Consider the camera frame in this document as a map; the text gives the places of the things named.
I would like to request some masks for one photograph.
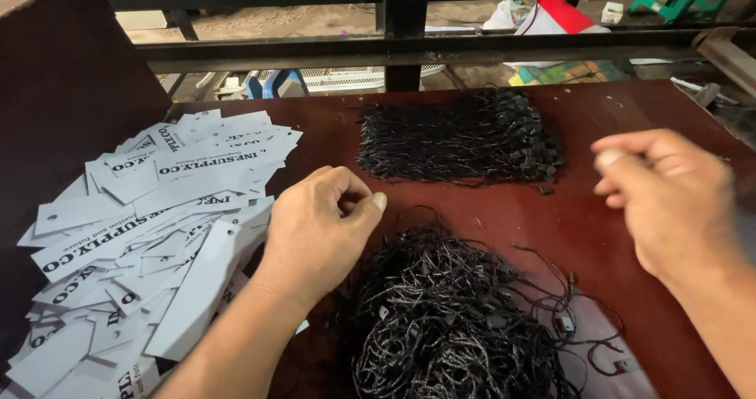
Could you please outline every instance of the pile of tags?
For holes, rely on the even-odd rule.
[[[158,123],[94,162],[19,246],[50,283],[0,397],[146,397],[228,307],[265,240],[265,184],[301,132],[220,110]]]

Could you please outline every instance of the brown tabletop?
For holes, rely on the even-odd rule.
[[[358,115],[364,104],[443,103],[465,94],[462,91],[183,103],[175,105],[172,114],[220,108],[223,116],[230,116],[266,110],[273,123],[304,132],[287,167],[268,184],[269,193],[278,195],[321,166],[344,165],[373,191],[389,197],[373,244],[395,229],[400,213],[428,205],[457,235],[496,247],[519,268],[532,266],[533,257],[510,246],[532,246],[565,272],[574,272],[583,292],[616,310],[626,326],[624,340],[659,397],[737,397],[682,308],[639,266],[622,213],[608,209],[592,194],[599,176],[592,168],[589,146],[612,133],[669,127],[729,159],[741,192],[751,184],[746,177],[756,173],[756,155],[669,81],[535,86],[522,91],[543,114],[546,129],[565,144],[567,166],[560,170],[552,196],[515,184],[480,189],[449,183],[388,184],[369,178],[357,166]],[[311,328],[289,344],[270,397],[345,397],[335,380],[333,343],[325,328],[329,301],[316,307],[309,318]]]

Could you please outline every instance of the blue plastic chair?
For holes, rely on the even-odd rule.
[[[259,98],[280,98],[278,95],[278,89],[287,79],[291,79],[302,85],[302,90],[305,91],[305,96],[309,96],[310,93],[307,90],[307,84],[305,79],[299,70],[295,68],[286,68],[284,70],[274,70],[268,78],[265,79],[265,84],[260,85],[260,81],[257,78],[250,77],[246,82],[246,92],[250,99]]]

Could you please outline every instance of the fingernail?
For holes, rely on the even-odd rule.
[[[628,155],[628,153],[624,150],[620,150],[619,148],[610,148],[608,150],[603,150],[596,156],[596,169],[601,172],[606,166],[616,162],[620,157],[625,157],[626,155]]]
[[[376,192],[375,194],[373,194],[373,202],[376,203],[378,209],[384,211],[385,205],[389,202],[389,199],[383,192]]]

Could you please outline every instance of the tangled black strings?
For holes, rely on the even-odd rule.
[[[539,255],[565,288],[557,295],[522,277],[496,250],[471,243],[438,221],[404,230],[385,242],[342,299],[338,356],[360,397],[581,396],[587,380],[577,387],[566,379],[558,352],[575,355],[564,347],[592,343],[588,360],[595,367],[593,350],[614,348],[610,341],[621,335],[621,321],[610,338],[574,341],[574,332],[556,328],[559,314],[577,321],[569,302],[583,295],[574,291],[572,275],[567,279]],[[531,299],[516,283],[545,296]],[[531,312],[520,310],[510,292],[523,296]],[[539,310],[553,312],[552,329],[538,322]]]
[[[487,89],[452,103],[365,108],[357,162],[387,181],[480,187],[554,182],[564,164],[541,114],[514,89]]]

